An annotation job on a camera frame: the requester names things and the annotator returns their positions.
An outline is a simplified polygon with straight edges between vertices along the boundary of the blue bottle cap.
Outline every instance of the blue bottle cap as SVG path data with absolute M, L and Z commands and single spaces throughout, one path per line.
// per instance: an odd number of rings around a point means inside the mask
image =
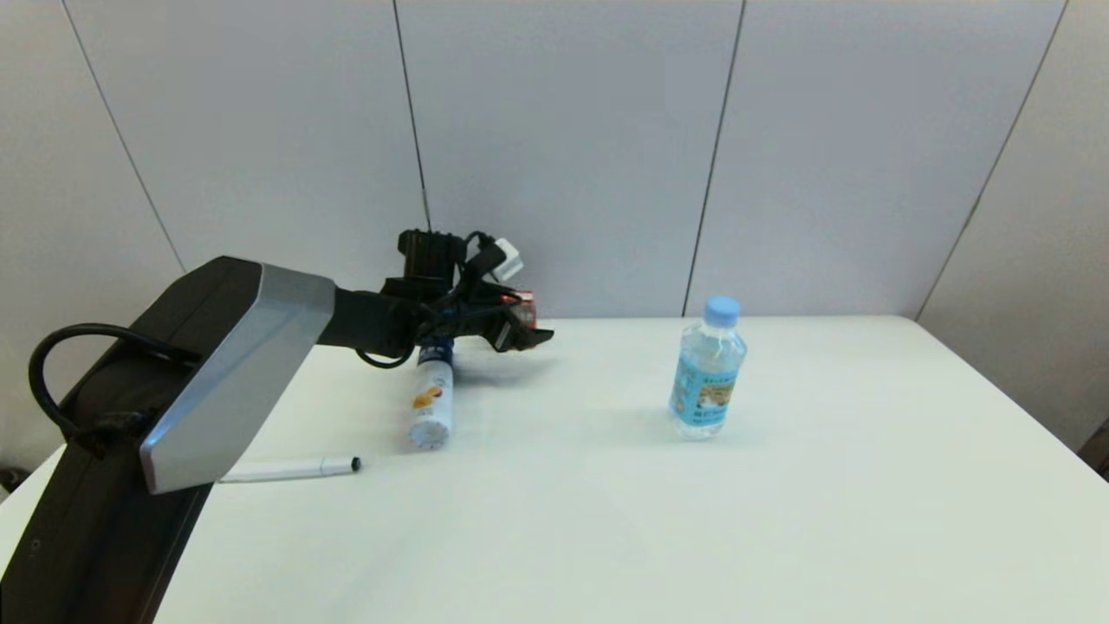
M 710 296 L 704 303 L 704 323 L 714 328 L 731 328 L 740 320 L 740 301 L 730 296 Z

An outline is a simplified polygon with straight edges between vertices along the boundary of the silver metal panel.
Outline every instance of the silver metal panel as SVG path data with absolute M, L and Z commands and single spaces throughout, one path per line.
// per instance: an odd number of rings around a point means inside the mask
M 152 494 L 231 470 L 332 318 L 335 283 L 262 265 L 258 296 L 140 448 Z

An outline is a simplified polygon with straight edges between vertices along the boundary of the white connector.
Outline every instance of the white connector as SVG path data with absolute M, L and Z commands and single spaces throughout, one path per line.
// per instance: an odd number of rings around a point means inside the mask
M 508 238 L 497 238 L 495 244 L 505 252 L 505 260 L 492 269 L 492 276 L 498 282 L 503 282 L 523 268 L 523 260 L 520 259 L 520 252 L 508 242 Z

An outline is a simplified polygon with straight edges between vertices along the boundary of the white table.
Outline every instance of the white table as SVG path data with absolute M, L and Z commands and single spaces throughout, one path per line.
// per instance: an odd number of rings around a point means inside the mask
M 308 358 L 217 485 L 160 623 L 1103 623 L 1109 485 L 914 324 L 750 319 L 731 418 L 667 422 L 682 320 L 457 350 L 455 437 L 403 443 L 413 372 Z M 52 463 L 0 505 L 0 562 Z

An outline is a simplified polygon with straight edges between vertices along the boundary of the red object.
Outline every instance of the red object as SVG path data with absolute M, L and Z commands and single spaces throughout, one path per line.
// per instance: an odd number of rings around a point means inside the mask
M 529 289 L 518 289 L 516 290 L 516 296 L 520 297 L 520 303 L 512 306 L 512 314 L 522 323 L 525 326 L 531 329 L 536 329 L 536 293 Z M 500 295 L 500 299 L 505 303 L 512 303 L 515 299 L 507 295 Z

